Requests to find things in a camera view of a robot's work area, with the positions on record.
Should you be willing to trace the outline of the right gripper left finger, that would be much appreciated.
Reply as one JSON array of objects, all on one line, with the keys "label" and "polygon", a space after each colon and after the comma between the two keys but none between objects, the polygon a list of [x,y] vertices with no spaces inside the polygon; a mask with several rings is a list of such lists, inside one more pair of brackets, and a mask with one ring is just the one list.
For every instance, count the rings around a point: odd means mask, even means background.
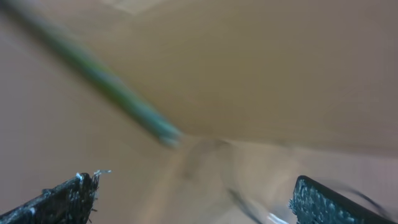
[{"label": "right gripper left finger", "polygon": [[1,215],[1,224],[87,224],[97,198],[100,173],[70,180]]}]

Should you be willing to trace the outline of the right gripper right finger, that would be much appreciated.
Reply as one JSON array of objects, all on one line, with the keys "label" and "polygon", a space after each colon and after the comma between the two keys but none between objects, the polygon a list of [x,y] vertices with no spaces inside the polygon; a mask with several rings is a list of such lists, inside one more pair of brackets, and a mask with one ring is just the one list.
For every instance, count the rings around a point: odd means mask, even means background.
[{"label": "right gripper right finger", "polygon": [[297,177],[289,208],[297,224],[395,224],[388,212],[365,194],[349,186],[343,191],[367,200],[375,212],[306,175]]}]

